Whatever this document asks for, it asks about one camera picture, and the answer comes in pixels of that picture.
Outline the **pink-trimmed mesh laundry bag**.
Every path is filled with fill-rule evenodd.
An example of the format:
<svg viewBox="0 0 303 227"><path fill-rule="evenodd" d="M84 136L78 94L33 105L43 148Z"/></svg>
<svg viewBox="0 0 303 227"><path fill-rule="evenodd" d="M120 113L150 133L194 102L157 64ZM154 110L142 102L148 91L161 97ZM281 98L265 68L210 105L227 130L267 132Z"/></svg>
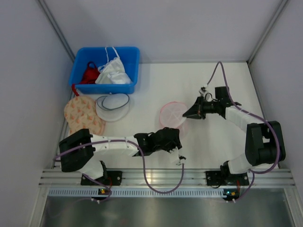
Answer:
<svg viewBox="0 0 303 227"><path fill-rule="evenodd" d="M169 102L165 104L159 115L159 122L162 128L168 127L179 129L179 137L182 139L187 134L187 122L183 114L187 111L187 106L182 102Z"/></svg>

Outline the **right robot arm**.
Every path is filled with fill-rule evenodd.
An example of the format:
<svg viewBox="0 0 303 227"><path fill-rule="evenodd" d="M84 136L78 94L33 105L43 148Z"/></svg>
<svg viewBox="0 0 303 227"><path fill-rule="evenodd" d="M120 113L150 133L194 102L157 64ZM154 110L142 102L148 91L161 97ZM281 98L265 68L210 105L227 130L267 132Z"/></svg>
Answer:
<svg viewBox="0 0 303 227"><path fill-rule="evenodd" d="M243 174L262 164L274 164L285 160L286 151L282 128L279 122L267 122L260 117L239 108L240 103L233 103L226 87L215 88L215 99L209 101L210 93L203 87L195 103L183 114L189 119L205 119L207 114L218 114L234 123L246 133L244 153L228 160L220 166L221 174Z"/></svg>

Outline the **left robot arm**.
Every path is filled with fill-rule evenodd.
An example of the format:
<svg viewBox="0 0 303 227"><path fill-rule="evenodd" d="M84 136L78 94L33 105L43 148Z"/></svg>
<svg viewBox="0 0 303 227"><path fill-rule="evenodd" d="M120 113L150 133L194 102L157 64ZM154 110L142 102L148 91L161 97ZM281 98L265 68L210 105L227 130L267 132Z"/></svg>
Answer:
<svg viewBox="0 0 303 227"><path fill-rule="evenodd" d="M157 132L137 133L130 137L104 137L81 129L59 143L61 170L80 172L96 180L107 177L104 156L147 157L158 151L172 155L172 162L181 165L179 129L163 128Z"/></svg>

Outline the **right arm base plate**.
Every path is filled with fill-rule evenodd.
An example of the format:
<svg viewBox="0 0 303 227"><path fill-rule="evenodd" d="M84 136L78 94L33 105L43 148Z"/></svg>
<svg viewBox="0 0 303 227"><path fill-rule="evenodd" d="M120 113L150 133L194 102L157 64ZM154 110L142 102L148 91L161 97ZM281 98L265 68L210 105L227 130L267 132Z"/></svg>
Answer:
<svg viewBox="0 0 303 227"><path fill-rule="evenodd" d="M206 171L206 184L213 188L220 186L248 186L249 178L247 173L244 174L224 174L219 170Z"/></svg>

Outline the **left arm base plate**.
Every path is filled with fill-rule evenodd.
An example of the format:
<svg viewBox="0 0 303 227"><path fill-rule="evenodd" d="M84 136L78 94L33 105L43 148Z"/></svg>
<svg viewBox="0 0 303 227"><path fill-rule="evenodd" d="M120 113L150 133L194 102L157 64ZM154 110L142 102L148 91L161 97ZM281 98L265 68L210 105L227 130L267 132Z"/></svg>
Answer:
<svg viewBox="0 0 303 227"><path fill-rule="evenodd" d="M97 185L119 186L122 182L122 171L97 171L90 174L83 174L80 184L82 186Z"/></svg>

